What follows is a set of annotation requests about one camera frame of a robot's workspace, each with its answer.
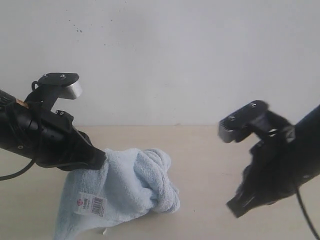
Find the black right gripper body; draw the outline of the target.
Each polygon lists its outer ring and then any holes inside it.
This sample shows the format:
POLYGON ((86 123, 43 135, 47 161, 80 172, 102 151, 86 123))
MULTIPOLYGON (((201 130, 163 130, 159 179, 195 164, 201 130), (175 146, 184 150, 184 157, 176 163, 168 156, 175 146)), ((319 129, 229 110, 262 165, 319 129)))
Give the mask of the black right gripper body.
POLYGON ((253 129, 259 141, 250 149, 252 160, 243 171, 239 201, 272 203, 294 195, 296 183, 285 156, 296 138, 295 127, 253 129))

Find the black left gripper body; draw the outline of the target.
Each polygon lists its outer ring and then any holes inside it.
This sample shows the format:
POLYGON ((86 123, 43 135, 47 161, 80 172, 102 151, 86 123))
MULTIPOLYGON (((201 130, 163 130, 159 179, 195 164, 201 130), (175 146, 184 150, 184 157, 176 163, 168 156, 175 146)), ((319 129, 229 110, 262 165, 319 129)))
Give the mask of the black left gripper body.
POLYGON ((63 171, 93 168, 89 136, 72 125, 72 116, 55 114, 38 105, 14 104, 16 153, 42 168, 63 171))

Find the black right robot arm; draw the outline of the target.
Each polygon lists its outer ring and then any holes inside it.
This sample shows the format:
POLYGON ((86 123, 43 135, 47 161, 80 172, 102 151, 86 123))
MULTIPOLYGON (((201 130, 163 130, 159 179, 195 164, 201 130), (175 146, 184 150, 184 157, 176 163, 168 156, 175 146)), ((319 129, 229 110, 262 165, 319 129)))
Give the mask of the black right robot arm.
POLYGON ((294 195, 301 185, 320 174, 320 108, 297 124, 254 100, 219 122, 225 143, 239 143, 255 134, 259 141, 249 150, 250 164, 227 207, 236 218, 294 195))

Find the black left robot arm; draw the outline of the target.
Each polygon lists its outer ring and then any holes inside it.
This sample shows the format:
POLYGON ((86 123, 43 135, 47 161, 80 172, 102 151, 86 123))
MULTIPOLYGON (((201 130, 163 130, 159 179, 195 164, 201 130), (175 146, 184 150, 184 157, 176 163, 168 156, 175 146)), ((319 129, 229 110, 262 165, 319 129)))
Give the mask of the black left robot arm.
POLYGON ((42 168, 63 171, 99 170, 106 154, 73 126, 73 116, 52 112, 41 104, 23 104, 0 92, 0 147, 28 159, 42 168))

